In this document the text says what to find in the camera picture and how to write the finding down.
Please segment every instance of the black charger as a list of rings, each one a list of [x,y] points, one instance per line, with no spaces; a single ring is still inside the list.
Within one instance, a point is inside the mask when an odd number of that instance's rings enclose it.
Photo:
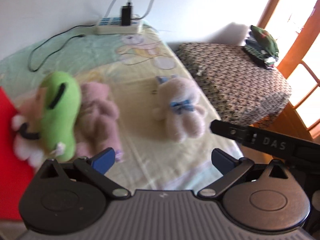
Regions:
[[[121,10],[121,26],[130,26],[131,25],[131,3],[128,2],[126,6],[122,7]]]

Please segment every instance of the blue bow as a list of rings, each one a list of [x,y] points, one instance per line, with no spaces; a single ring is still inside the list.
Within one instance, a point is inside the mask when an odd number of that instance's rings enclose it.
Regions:
[[[171,102],[170,107],[175,114],[182,114],[182,110],[193,112],[195,110],[194,106],[190,103],[190,100],[185,100],[182,102]]]

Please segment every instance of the patterned cushion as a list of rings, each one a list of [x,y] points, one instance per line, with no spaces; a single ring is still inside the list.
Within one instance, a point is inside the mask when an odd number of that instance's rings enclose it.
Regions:
[[[282,74],[258,67],[241,46],[191,42],[176,54],[226,122],[265,128],[289,102]]]

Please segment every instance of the gray ribbed surface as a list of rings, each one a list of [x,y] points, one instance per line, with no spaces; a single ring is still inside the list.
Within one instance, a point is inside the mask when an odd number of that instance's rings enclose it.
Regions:
[[[28,231],[20,240],[302,240],[302,230],[281,236],[259,235],[233,225],[214,202],[196,199],[191,191],[141,191],[113,202],[94,225],[65,236]]]

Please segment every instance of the power strip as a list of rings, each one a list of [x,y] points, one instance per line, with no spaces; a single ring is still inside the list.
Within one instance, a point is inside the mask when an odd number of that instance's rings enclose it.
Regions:
[[[96,25],[96,33],[101,34],[137,34],[142,30],[142,20],[131,20],[131,25],[121,26],[121,18],[102,18]]]

